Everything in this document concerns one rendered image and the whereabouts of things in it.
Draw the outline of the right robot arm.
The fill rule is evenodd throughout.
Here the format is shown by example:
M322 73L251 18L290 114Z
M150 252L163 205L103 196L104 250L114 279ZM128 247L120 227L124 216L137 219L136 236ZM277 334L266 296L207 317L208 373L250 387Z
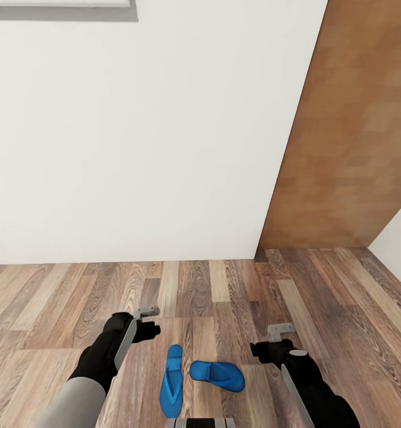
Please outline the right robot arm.
M361 428L354 411L341 396L335 396L322 379L309 353L293 347L281 335L294 333L291 323L268 327L269 341L250 343L252 354L261 364L274 363L284 380L307 428Z

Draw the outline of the sandal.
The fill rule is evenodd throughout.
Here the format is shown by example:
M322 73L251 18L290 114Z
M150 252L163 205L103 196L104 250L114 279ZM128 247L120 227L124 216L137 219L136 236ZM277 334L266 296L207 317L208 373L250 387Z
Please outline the sandal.
M241 392L245 387L243 374L231 363L194 361L190 366L190 377L232 392Z
M182 407L182 348L172 345L168 350L167 364L160 391L162 412L168 418L177 418Z

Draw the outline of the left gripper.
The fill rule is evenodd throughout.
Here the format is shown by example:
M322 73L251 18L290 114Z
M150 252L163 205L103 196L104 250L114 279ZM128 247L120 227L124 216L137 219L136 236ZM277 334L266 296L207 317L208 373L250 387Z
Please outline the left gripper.
M160 326L155 325L155 322L138 322L140 326L140 333L133 343L140 341L155 339L156 335L160 334Z

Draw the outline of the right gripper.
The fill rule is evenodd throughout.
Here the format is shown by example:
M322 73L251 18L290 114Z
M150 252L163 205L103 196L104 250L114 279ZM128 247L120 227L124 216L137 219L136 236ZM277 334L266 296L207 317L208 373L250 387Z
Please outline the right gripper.
M280 347L292 347L293 343L289 339L282 339L281 342L258 342L257 344L250 343L252 354L254 357L259 357L261 364L274 363L277 366L275 361L275 355L277 354Z

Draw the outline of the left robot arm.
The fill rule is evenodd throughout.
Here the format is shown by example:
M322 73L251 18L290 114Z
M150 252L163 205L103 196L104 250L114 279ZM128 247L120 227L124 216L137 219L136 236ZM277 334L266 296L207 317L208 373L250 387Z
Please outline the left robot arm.
M155 305L135 307L132 315L114 313L95 343L83 351L68 382L32 428L95 428L131 343L155 339L160 334L160 326L141 322L142 318L159 314Z

